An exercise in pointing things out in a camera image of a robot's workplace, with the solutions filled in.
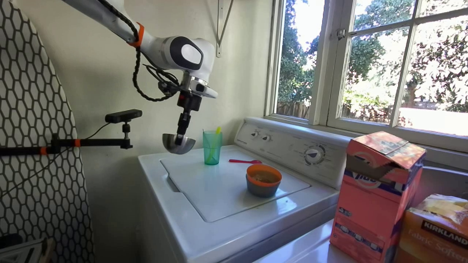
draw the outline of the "fabric softener box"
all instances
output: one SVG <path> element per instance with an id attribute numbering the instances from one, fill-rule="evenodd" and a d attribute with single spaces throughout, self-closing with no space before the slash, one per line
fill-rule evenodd
<path id="1" fill-rule="evenodd" d="M 426 151 L 384 131 L 350 141 L 330 243 L 362 263 L 391 262 Z"/>
<path id="2" fill-rule="evenodd" d="M 431 195 L 405 212 L 396 263 L 468 262 L 468 201 Z"/>

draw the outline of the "stainless steel bowl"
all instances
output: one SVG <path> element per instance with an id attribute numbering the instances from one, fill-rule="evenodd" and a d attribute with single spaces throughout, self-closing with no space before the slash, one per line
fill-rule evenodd
<path id="1" fill-rule="evenodd" d="M 185 154 L 190 151 L 195 145 L 195 140 L 188 137 L 183 137 L 181 145 L 176 144 L 176 134 L 164 133 L 162 135 L 162 144 L 170 153 Z"/>

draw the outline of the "control panel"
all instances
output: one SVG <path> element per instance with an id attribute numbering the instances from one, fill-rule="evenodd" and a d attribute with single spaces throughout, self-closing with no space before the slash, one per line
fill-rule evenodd
<path id="1" fill-rule="evenodd" d="M 235 143 L 301 174 L 339 189 L 351 138 L 248 117 Z"/>

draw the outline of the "teal cup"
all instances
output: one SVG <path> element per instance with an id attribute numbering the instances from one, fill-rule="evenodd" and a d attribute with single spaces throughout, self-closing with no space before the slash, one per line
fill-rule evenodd
<path id="1" fill-rule="evenodd" d="M 223 142 L 223 133 L 216 131 L 203 131 L 203 152 L 205 164 L 215 165 L 219 163 L 219 154 Z"/>

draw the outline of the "wall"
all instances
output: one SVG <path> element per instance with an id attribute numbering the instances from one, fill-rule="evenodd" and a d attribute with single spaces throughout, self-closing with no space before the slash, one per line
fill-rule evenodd
<path id="1" fill-rule="evenodd" d="M 17 2 L 36 25 L 56 67 L 80 137 L 101 126 L 107 113 L 143 110 L 143 117 L 131 122 L 133 149 L 82 150 L 96 257 L 99 262 L 134 262 L 136 156 L 165 151 L 161 134 L 176 131 L 181 108 L 176 98 L 154 103 L 138 95 L 131 81 L 134 50 L 101 25 L 59 0 Z M 227 10 L 229 1 L 224 3 Z M 217 0 L 127 0 L 125 6 L 154 36 L 203 37 L 215 43 L 217 4 Z M 242 118 L 263 115 L 271 6 L 272 0 L 234 1 L 222 58 L 215 60 L 210 77 L 210 86 L 219 97 L 203 99 L 187 132 L 197 140 L 195 148 L 201 146 L 202 129 L 221 125 L 223 143 L 230 144 Z M 139 83 L 147 94 L 161 96 L 145 70 L 140 72 Z M 97 138 L 121 136 L 121 126 L 112 125 Z"/>

